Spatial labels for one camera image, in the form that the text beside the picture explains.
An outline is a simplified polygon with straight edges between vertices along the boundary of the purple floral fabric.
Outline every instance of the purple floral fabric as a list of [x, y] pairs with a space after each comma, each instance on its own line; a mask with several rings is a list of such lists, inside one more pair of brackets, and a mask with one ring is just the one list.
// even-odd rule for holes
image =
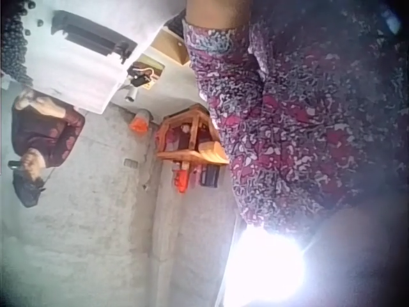
[[407, 45], [357, 3], [255, 0], [249, 26], [184, 23], [249, 224], [305, 239], [362, 197], [407, 189]]

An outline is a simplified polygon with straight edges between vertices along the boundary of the dark hair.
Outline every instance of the dark hair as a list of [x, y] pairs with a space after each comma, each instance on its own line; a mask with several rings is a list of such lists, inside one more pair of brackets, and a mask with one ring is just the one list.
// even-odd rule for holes
[[28, 172], [21, 169], [13, 170], [14, 191], [25, 208], [37, 205], [40, 194], [45, 189], [41, 178], [32, 180]]

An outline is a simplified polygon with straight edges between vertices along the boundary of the pile of dark round objects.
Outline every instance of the pile of dark round objects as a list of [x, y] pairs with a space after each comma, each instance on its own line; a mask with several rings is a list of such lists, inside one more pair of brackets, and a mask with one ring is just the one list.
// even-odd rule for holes
[[27, 75], [26, 61], [28, 29], [23, 28], [21, 16], [34, 9], [31, 0], [1, 1], [1, 70], [17, 82], [31, 86], [33, 80]]

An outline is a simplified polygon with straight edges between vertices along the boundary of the bright light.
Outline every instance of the bright light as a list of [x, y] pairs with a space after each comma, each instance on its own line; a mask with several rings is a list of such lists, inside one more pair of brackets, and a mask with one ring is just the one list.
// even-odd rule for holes
[[283, 301], [298, 290], [303, 278], [302, 252], [293, 241], [249, 226], [226, 267], [224, 306]]

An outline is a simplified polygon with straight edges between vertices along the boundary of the floral sleeve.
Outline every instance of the floral sleeve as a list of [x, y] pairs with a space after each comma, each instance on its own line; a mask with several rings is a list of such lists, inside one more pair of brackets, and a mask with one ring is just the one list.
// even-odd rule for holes
[[248, 26], [226, 30], [186, 22], [183, 26], [199, 91], [209, 104], [226, 153], [234, 159], [242, 139], [256, 136], [261, 112], [263, 83], [258, 62], [248, 52]]

